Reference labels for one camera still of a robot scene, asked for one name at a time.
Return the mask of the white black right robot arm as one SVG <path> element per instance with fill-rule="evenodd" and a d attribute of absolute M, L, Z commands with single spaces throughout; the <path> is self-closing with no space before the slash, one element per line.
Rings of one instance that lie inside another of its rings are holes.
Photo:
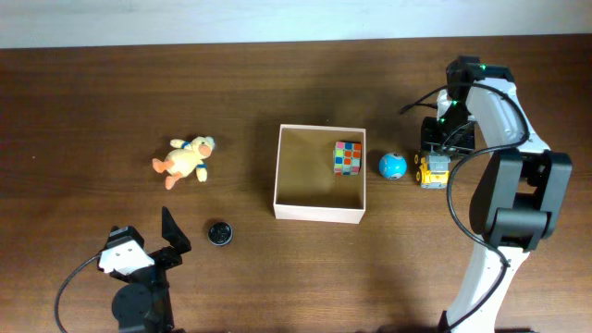
<path fill-rule="evenodd" d="M 446 76 L 434 91 L 436 115 L 422 123 L 417 180 L 445 189 L 450 201 L 461 167 L 481 155 L 489 160 L 470 202 L 470 224 L 457 225 L 475 246 L 438 331 L 492 332 L 516 271 L 557 226 L 573 164 L 536 134 L 509 68 L 461 55 Z"/>

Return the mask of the yellow grey toy truck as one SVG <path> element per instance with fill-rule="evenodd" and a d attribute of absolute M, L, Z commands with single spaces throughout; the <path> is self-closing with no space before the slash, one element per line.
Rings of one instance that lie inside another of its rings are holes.
<path fill-rule="evenodd" d="M 437 152 L 418 151 L 414 156 L 416 181 L 423 189 L 445 189 L 450 177 L 450 157 Z"/>

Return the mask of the pink cardboard box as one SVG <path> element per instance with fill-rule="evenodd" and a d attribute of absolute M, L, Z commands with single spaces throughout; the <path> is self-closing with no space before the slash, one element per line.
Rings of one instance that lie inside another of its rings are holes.
<path fill-rule="evenodd" d="M 366 130 L 282 124 L 279 126 L 273 210 L 278 220 L 358 224 L 366 210 L 366 151 L 360 173 L 337 174 L 337 142 L 366 147 Z"/>

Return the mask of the colourful puzzle cube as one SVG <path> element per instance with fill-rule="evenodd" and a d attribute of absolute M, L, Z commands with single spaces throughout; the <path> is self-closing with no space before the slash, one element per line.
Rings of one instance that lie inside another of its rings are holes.
<path fill-rule="evenodd" d="M 362 148 L 359 142 L 336 142 L 333 151 L 334 174 L 358 175 L 362 169 Z"/>

